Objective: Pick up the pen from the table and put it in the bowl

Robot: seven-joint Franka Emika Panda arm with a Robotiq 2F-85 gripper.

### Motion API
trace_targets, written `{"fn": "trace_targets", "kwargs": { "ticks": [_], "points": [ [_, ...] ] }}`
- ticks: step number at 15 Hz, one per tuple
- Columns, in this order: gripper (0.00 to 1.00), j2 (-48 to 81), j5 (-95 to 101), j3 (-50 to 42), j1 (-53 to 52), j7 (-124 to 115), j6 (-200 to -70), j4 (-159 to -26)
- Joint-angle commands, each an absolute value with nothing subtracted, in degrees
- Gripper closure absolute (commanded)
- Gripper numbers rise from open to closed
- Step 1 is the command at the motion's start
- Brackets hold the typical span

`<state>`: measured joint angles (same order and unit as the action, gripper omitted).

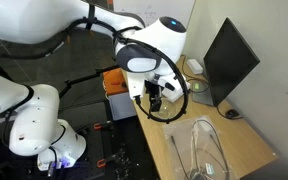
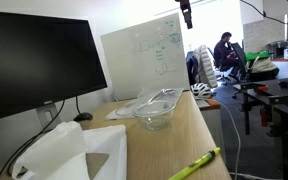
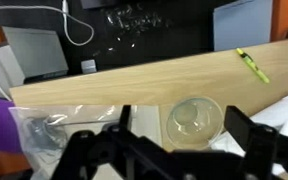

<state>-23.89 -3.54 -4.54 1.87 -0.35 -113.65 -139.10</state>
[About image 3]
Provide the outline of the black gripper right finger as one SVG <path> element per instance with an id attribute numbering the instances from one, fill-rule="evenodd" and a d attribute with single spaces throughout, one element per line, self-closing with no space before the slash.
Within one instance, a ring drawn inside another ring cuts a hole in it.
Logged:
<path id="1" fill-rule="evenodd" d="M 276 155 L 277 131 L 268 125 L 253 122 L 238 107 L 226 107 L 224 127 L 246 156 Z"/>

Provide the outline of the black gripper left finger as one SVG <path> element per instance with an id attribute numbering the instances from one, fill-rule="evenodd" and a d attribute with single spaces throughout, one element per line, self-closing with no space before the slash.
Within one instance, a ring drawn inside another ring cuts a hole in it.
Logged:
<path id="1" fill-rule="evenodd" d="M 131 106 L 124 105 L 117 123 L 109 127 L 109 135 L 113 140 L 128 140 L 131 128 Z"/>

